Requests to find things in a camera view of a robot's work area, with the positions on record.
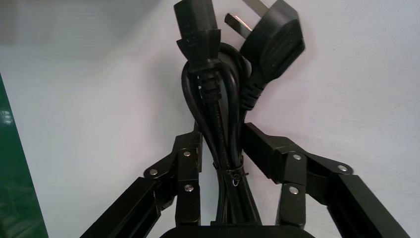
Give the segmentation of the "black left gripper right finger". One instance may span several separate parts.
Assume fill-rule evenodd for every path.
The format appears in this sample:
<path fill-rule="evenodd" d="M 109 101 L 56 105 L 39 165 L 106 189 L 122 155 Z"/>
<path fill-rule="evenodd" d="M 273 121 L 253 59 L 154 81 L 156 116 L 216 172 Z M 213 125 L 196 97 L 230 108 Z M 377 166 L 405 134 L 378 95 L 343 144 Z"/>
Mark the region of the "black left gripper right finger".
<path fill-rule="evenodd" d="M 327 207 L 344 238 L 406 238 L 351 166 L 305 151 L 291 139 L 243 126 L 243 150 L 263 174 L 282 185 L 276 223 L 303 228 L 306 196 Z"/>

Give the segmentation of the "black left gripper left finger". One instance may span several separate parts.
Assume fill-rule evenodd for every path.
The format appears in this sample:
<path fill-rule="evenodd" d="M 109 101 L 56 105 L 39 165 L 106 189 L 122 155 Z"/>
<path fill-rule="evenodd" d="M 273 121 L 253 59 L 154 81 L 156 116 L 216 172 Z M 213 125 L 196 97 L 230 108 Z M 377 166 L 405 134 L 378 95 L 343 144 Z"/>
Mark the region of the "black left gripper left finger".
<path fill-rule="evenodd" d="M 172 151 L 147 168 L 81 235 L 83 238 L 145 238 L 163 210 L 178 197 L 177 226 L 201 222 L 199 126 L 175 138 Z"/>

